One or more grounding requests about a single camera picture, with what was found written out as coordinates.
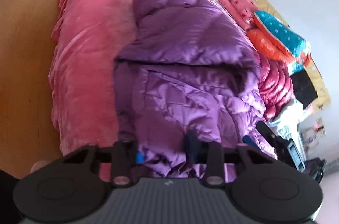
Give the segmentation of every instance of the orange puffer jacket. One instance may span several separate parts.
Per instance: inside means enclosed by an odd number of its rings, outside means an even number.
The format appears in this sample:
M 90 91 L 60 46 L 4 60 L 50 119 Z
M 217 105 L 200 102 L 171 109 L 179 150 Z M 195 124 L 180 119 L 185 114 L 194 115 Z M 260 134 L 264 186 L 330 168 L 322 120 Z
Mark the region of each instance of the orange puffer jacket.
M 264 117 L 270 120 L 294 97 L 293 84 L 285 63 L 259 55 L 261 66 L 259 93 L 266 106 Z

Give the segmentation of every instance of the pink blanket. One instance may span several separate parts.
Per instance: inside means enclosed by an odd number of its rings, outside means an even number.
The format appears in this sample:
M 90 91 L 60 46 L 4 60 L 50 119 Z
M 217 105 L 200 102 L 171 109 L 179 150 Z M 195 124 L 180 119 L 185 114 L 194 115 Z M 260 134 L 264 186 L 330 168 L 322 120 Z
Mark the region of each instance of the pink blanket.
M 111 146 L 117 140 L 113 59 L 135 38 L 131 2 L 60 0 L 49 83 L 63 154 L 85 144 Z

